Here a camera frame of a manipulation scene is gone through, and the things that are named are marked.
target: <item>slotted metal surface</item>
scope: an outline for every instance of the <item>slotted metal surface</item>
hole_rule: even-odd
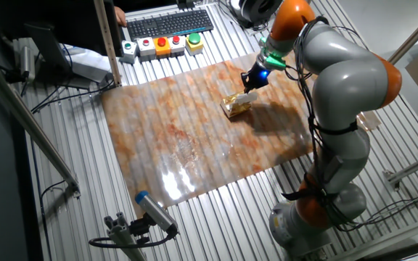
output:
[[[323,14],[332,25],[352,28],[350,20],[335,0],[316,0],[311,3],[317,15]],[[204,32],[205,49],[196,57],[119,63],[124,85],[146,83],[199,67],[212,65],[259,51],[258,40],[267,31],[250,36],[214,3],[203,2],[215,29]],[[133,14],[127,20],[181,12],[164,7]],[[352,33],[341,31],[351,41],[363,43]],[[25,101],[32,108],[41,102],[54,87],[29,88]],[[60,88],[55,95],[66,97],[84,91]],[[418,160],[418,124],[402,98],[376,111],[382,121],[377,130],[369,132],[372,150],[365,169],[353,182],[367,196],[367,211],[358,218],[366,220],[386,204],[418,196],[418,172],[403,179],[402,188],[394,192],[385,185],[384,169],[400,170]],[[106,236],[103,217],[124,212],[128,220],[136,218],[131,207],[125,182],[120,173],[105,115],[99,97],[84,95],[51,104],[36,114],[52,143],[58,148],[69,167],[78,176],[81,197],[63,194],[64,184],[44,197],[44,208],[53,260],[127,260],[121,251],[90,247],[88,240]],[[35,195],[61,181],[60,175],[38,147],[28,142]],[[31,154],[34,151],[36,161]],[[41,191],[36,187],[37,166]],[[284,251],[269,232],[271,208],[282,200],[281,192],[297,189],[304,172],[311,166],[310,157],[301,157],[283,165],[251,175],[222,186],[201,196],[168,208],[179,224],[181,235],[165,245],[144,249],[148,260],[283,260]],[[45,234],[39,214],[44,256],[49,260]],[[397,234],[418,223],[418,205],[378,225],[369,225],[352,233],[329,230],[332,244],[324,248],[328,257],[343,260],[344,254],[365,247],[385,236]],[[164,238],[159,228],[153,228],[151,241]]]

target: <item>gold object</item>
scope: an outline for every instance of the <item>gold object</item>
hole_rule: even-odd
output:
[[[245,102],[242,104],[235,102],[237,97],[243,93],[243,91],[240,91],[222,99],[221,106],[228,118],[246,112],[251,108],[251,102]]]

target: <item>marble-pattern sheet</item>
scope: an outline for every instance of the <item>marble-pattern sheet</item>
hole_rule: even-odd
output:
[[[102,95],[132,199],[147,190],[171,206],[311,151],[304,98],[283,72],[270,74],[250,111],[225,116],[222,98],[243,89],[240,73],[254,61],[251,54]]]

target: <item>person's hand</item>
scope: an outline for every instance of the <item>person's hand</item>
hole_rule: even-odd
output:
[[[118,7],[114,7],[115,10],[115,18],[117,18],[117,23],[122,27],[127,27],[127,21],[125,21],[125,13],[122,9]]]

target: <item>blue light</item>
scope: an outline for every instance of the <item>blue light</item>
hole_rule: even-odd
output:
[[[268,74],[269,74],[269,72],[268,72],[268,71],[262,71],[262,72],[261,72],[261,77],[262,77],[262,78],[266,78]]]

